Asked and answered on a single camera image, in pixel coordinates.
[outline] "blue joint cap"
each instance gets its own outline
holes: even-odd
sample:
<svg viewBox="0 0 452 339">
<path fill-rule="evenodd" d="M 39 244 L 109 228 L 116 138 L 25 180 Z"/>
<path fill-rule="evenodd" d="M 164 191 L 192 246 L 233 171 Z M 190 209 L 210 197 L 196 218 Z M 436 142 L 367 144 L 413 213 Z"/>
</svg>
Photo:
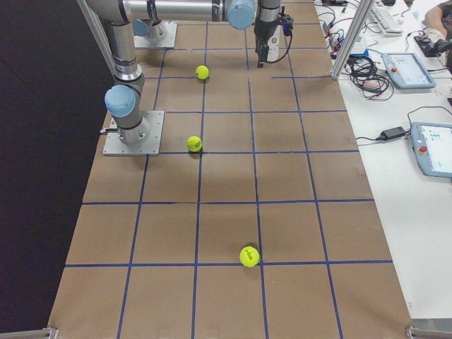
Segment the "blue joint cap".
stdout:
<svg viewBox="0 0 452 339">
<path fill-rule="evenodd" d="M 134 35 L 145 37 L 149 33 L 149 26 L 143 20 L 136 19 L 132 25 Z"/>
<path fill-rule="evenodd" d="M 253 0 L 234 0 L 227 10 L 229 24 L 238 30 L 244 30 L 254 22 Z"/>
<path fill-rule="evenodd" d="M 105 93 L 105 106 L 115 118 L 127 117 L 135 105 L 135 94 L 125 85 L 113 86 Z"/>
</svg>

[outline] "power adapter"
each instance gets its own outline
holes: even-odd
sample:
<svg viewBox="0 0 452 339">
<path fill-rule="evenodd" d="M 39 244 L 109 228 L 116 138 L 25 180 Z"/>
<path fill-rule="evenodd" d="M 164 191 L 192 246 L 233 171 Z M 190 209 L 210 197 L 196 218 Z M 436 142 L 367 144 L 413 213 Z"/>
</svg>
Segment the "power adapter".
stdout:
<svg viewBox="0 0 452 339">
<path fill-rule="evenodd" d="M 392 139 L 397 139 L 402 136 L 405 136 L 408 132 L 403 129 L 403 127 L 395 127 L 393 129 L 386 129 L 380 133 L 380 136 L 375 139 L 378 141 L 387 141 Z"/>
</svg>

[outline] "screen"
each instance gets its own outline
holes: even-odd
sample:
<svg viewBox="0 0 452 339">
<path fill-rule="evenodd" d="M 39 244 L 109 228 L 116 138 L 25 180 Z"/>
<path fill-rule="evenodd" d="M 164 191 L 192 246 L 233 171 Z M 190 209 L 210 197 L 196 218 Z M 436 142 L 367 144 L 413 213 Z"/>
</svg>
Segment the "screen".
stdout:
<svg viewBox="0 0 452 339">
<path fill-rule="evenodd" d="M 421 125 L 432 170 L 452 172 L 452 128 Z"/>
<path fill-rule="evenodd" d="M 389 54 L 389 59 L 398 69 L 398 74 L 407 85 L 428 84 L 424 70 L 411 54 Z"/>
</svg>

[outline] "keyboard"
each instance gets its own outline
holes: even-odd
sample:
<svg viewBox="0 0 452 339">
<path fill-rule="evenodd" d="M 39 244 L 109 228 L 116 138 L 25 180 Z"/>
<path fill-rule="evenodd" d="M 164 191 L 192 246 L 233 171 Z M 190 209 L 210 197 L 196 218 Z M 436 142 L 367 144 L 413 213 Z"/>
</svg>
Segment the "keyboard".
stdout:
<svg viewBox="0 0 452 339">
<path fill-rule="evenodd" d="M 385 6 L 374 4 L 369 16 L 378 23 L 383 35 L 387 37 L 400 37 L 402 35 L 402 27 L 394 20 L 394 17 Z"/>
</svg>

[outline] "cable bundle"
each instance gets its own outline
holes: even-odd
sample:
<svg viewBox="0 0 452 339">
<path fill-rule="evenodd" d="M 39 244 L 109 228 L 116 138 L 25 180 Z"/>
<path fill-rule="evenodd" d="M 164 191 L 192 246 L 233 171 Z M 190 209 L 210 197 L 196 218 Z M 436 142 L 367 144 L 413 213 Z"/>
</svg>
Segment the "cable bundle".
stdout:
<svg viewBox="0 0 452 339">
<path fill-rule="evenodd" d="M 380 76 L 375 63 L 367 56 L 352 56 L 347 60 L 350 67 L 349 73 L 344 73 L 350 77 L 350 80 L 362 91 L 363 96 L 369 100 L 386 101 L 394 93 L 392 82 L 384 76 Z M 385 99 L 379 99 L 383 93 L 391 89 L 391 95 Z"/>
</svg>

